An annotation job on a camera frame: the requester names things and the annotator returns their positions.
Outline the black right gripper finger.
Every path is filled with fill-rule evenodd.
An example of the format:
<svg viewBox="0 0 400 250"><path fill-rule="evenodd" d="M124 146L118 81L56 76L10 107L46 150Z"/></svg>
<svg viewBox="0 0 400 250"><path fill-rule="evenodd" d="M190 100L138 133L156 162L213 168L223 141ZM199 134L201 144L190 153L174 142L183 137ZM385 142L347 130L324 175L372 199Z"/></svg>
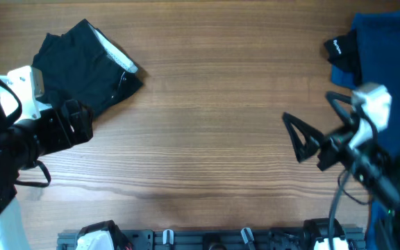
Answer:
<svg viewBox="0 0 400 250"><path fill-rule="evenodd" d="M329 91L325 95L326 100L331 105L332 109L334 109L337 116L341 119L344 125L346 126L357 126L357 120L354 119L345 108L343 108L340 103L351 104L351 97L340 94L337 92Z"/></svg>
<svg viewBox="0 0 400 250"><path fill-rule="evenodd" d="M288 112L283 113L282 120L299 163L309 159L319 151L325 138L321 131Z"/></svg>

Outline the black shorts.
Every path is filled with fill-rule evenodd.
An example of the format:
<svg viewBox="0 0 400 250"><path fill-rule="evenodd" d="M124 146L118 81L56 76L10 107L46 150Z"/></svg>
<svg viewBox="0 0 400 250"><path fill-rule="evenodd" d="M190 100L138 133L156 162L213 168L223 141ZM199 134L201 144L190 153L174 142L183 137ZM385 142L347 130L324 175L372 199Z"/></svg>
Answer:
<svg viewBox="0 0 400 250"><path fill-rule="evenodd" d="M96 117L143 86L138 66L86 19L62 35L48 33L32 67L44 81L38 101L55 108L79 100Z"/></svg>

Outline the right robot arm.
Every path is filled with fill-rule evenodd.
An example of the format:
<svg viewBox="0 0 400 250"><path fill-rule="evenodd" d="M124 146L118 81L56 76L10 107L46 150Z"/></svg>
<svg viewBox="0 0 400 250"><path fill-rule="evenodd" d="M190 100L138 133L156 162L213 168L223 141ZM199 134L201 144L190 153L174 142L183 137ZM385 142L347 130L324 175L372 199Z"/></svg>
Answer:
<svg viewBox="0 0 400 250"><path fill-rule="evenodd" d="M390 124L392 97L384 87L355 90L351 96L327 92L326 99L342 121L341 127L323 134L303 120L283 113L282 120L292 141L298 162L318 157L317 167L326 171L340 163L343 170L323 232L304 240L319 249L350 249L354 242L336 223L335 214L345 186L354 178L369 193L370 202L382 205L386 215L374 222L377 249L400 249L400 156L392 156L379 144L379 135Z"/></svg>

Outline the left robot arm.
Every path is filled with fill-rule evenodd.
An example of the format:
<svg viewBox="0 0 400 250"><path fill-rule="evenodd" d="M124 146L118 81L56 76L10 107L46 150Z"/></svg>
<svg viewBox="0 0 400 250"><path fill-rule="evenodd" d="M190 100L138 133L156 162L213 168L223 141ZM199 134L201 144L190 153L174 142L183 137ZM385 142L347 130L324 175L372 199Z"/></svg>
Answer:
<svg viewBox="0 0 400 250"><path fill-rule="evenodd" d="M93 137L93 111L78 100L22 118L23 104L0 79L0 249L29 249L16 199L18 185L47 188L41 156L70 149Z"/></svg>

